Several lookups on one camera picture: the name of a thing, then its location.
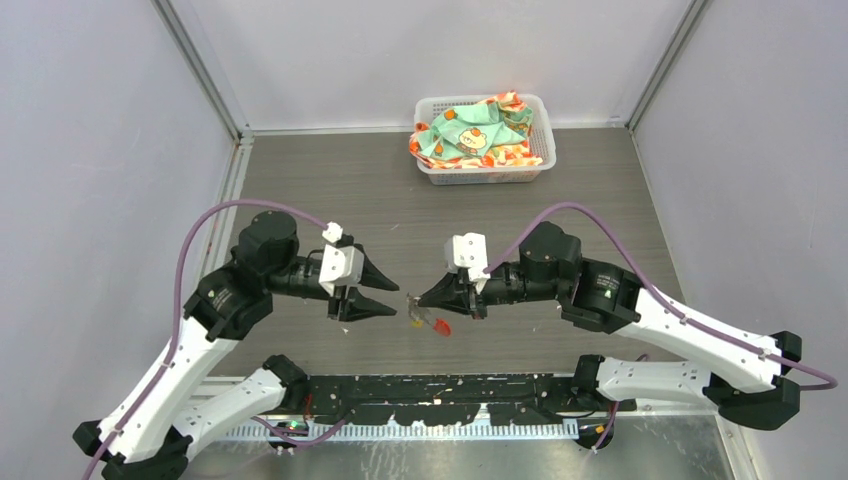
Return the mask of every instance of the white plastic basket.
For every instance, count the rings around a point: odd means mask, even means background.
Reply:
[[[491,95],[465,95],[459,97],[430,97],[415,104],[415,123],[430,124],[445,110],[457,105],[473,105]],[[533,133],[528,139],[530,151],[544,160],[530,167],[468,168],[438,170],[428,168],[416,158],[418,169],[426,173],[433,185],[464,185],[470,183],[521,183],[532,182],[541,172],[556,164],[556,145],[551,121],[542,99],[536,95],[519,93],[518,98],[533,109]]]

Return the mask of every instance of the white robotic arm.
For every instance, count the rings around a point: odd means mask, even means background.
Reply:
[[[561,317],[585,330],[635,338],[687,361],[624,362],[584,355],[574,388],[611,401],[634,398],[718,407],[725,418],[772,430],[797,413],[800,389],[775,358],[800,360],[801,339],[781,332],[747,332],[659,292],[682,321],[638,277],[616,265],[584,258],[580,240],[549,222],[520,243],[519,261],[486,268],[485,237],[454,236],[445,246],[448,273],[421,295],[418,306],[484,318],[488,307],[556,300]],[[690,321],[762,350],[752,353],[696,328]]]
[[[239,234],[232,259],[200,280],[185,304],[176,354],[164,365],[166,347],[129,396],[102,420],[83,422],[74,440],[89,456],[105,445],[104,478],[178,478],[214,439],[254,415],[297,406],[306,374],[282,355],[227,392],[188,407],[189,397],[224,356],[271,313],[272,294],[326,300],[328,316],[350,322],[396,311],[362,296],[356,286],[397,291],[365,255],[362,245],[330,224],[321,259],[297,256],[294,219],[263,212]],[[151,380],[165,367],[158,382]],[[121,418],[144,397],[123,428]]]

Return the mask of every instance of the white wall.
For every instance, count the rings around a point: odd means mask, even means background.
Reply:
[[[232,142],[150,2],[6,2],[0,65],[0,477],[79,478],[71,434],[164,346]]]
[[[646,174],[695,307],[848,368],[848,3],[716,0],[644,123]],[[797,381],[812,382],[802,375]],[[768,478],[844,478],[848,386],[755,436]]]
[[[511,88],[558,125],[623,123],[689,0],[178,4],[237,110],[269,130],[411,127],[421,98]]]

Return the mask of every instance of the gray tabletop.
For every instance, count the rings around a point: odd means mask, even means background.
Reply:
[[[499,255],[542,209],[577,201],[618,233],[657,286],[681,298],[669,252],[636,152],[624,129],[558,130],[557,165],[532,183],[431,185],[407,151],[408,134],[259,137],[242,198],[275,200],[341,224],[401,287],[363,293],[396,308],[396,317],[340,324],[318,301],[278,297],[213,374],[246,375],[269,355],[285,354],[307,373],[569,372],[581,354],[655,360],[675,358],[638,341],[588,333],[560,320],[555,302],[490,308],[485,320],[443,312],[453,334],[412,328],[406,292],[420,294],[445,273],[443,245],[453,234],[487,236]],[[256,209],[239,209],[234,232]],[[603,233],[576,212],[552,221],[583,241],[589,258],[623,265]],[[301,250],[318,248],[320,232],[301,222]]]

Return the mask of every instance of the patterned cloth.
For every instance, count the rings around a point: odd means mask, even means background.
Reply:
[[[532,130],[533,109],[510,91],[416,124],[409,151],[436,169],[539,165],[527,141]]]

